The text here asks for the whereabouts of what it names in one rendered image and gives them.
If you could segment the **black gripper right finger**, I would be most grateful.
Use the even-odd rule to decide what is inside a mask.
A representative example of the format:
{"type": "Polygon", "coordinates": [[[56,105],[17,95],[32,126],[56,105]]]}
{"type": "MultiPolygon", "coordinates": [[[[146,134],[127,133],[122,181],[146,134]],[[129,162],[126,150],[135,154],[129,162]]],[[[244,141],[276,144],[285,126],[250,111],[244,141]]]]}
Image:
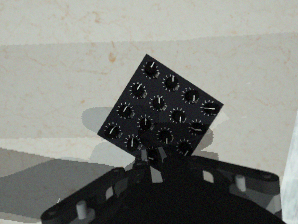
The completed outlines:
{"type": "Polygon", "coordinates": [[[251,200],[282,219],[280,180],[276,174],[196,155],[180,162],[163,147],[156,151],[162,180],[171,179],[176,192],[208,191],[209,185],[251,200]],[[204,180],[203,171],[212,174],[214,183],[204,180]]]}

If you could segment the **black knob box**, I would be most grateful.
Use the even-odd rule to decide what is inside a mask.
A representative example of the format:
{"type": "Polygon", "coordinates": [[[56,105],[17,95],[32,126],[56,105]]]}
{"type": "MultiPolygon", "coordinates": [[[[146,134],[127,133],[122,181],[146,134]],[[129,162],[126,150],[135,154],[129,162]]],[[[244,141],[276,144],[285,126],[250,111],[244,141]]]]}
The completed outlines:
{"type": "Polygon", "coordinates": [[[223,105],[146,54],[97,135],[160,171],[156,148],[187,162],[223,105]]]}

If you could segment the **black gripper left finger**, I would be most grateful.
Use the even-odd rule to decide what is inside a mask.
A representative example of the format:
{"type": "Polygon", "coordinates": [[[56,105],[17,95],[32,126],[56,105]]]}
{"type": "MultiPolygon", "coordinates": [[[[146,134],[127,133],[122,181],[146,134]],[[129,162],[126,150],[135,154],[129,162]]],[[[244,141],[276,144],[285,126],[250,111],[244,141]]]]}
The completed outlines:
{"type": "Polygon", "coordinates": [[[150,199],[152,183],[148,150],[135,157],[132,169],[116,167],[79,189],[41,215],[42,224],[89,224],[123,194],[123,209],[150,199]],[[112,186],[113,195],[106,199],[112,186]]]}

